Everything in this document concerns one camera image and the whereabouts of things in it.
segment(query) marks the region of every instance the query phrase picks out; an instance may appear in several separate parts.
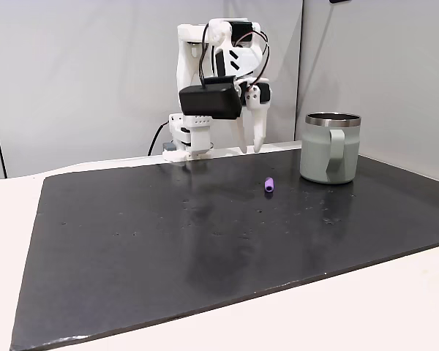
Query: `black mat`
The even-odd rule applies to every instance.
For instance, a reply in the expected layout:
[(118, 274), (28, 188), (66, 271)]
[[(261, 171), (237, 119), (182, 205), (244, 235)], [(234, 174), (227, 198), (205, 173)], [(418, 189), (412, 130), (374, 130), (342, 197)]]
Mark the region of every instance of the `black mat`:
[(46, 179), (12, 350), (131, 331), (439, 245), (439, 182), (360, 157), (353, 183), (314, 184), (299, 178), (299, 155)]

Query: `purple cap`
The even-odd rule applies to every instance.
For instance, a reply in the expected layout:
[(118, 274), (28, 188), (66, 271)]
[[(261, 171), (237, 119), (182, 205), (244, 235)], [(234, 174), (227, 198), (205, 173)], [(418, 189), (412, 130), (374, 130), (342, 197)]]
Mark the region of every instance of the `purple cap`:
[(275, 185), (273, 182), (273, 178), (268, 177), (267, 179), (265, 179), (265, 191), (273, 192), (274, 189), (275, 189)]

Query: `sage green mug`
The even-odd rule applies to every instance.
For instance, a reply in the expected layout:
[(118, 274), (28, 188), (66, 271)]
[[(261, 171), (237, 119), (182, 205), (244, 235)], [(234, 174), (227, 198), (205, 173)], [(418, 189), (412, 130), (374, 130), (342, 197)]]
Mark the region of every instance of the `sage green mug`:
[(343, 184), (356, 174), (361, 117), (349, 113), (306, 116), (301, 150), (301, 176), (324, 184)]

